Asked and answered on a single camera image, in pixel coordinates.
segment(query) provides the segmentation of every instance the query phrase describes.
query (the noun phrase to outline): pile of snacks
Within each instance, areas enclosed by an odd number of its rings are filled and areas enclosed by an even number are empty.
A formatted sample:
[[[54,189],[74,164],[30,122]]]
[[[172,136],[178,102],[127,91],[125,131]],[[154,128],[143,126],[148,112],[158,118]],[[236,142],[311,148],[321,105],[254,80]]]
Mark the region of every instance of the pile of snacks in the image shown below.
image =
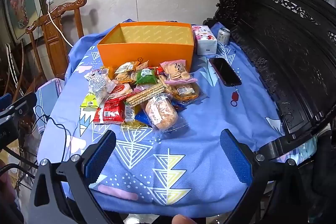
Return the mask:
[[[84,77],[89,93],[81,107],[94,107],[94,124],[150,126],[160,132],[181,128],[186,121],[178,112],[200,99],[201,91],[185,68],[185,60],[148,67],[130,61],[119,68],[94,70]]]

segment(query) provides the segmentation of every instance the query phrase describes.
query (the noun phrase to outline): smartphone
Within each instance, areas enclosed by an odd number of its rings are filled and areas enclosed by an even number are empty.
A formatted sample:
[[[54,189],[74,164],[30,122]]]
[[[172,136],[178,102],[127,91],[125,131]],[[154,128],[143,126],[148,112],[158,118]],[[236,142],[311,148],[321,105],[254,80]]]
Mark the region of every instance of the smartphone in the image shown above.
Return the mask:
[[[210,58],[209,62],[225,86],[236,86],[242,84],[238,75],[224,58]]]

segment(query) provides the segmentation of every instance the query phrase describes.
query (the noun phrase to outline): can lid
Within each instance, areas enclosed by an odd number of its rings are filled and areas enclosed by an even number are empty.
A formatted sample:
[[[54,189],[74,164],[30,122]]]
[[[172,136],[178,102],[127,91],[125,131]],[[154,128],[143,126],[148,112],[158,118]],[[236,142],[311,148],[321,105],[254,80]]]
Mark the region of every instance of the can lid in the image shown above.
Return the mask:
[[[226,29],[226,28],[224,28],[224,27],[223,27],[223,28],[221,28],[221,30],[222,30],[222,31],[224,31],[224,32],[230,32],[230,30],[229,30],[229,29]]]

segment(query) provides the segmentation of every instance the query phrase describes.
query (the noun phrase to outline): metal screw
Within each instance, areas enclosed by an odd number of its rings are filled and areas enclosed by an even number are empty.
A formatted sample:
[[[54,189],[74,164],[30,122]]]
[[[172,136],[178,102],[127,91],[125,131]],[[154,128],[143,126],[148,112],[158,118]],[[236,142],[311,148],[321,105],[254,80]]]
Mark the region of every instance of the metal screw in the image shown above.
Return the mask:
[[[257,159],[257,161],[264,161],[265,160],[265,157],[262,154],[256,155],[255,158]]]
[[[72,156],[71,156],[71,161],[78,161],[80,158],[81,158],[80,155],[75,154],[75,155],[72,155]]]
[[[48,159],[43,159],[40,162],[40,165],[46,165],[48,163]]]
[[[296,162],[293,159],[288,159],[287,162],[289,165],[296,165]]]

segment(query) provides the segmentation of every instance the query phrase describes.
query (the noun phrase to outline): green snack package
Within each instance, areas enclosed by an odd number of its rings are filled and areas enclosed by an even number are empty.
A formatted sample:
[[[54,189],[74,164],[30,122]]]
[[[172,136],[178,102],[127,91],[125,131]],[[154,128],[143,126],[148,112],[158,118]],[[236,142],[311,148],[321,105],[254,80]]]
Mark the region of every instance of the green snack package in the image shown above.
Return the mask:
[[[92,93],[86,94],[86,96],[83,100],[83,103],[81,104],[80,107],[81,108],[86,108],[88,106],[98,108],[96,96]]]
[[[136,84],[156,84],[155,72],[151,69],[144,68],[139,70],[136,76]]]

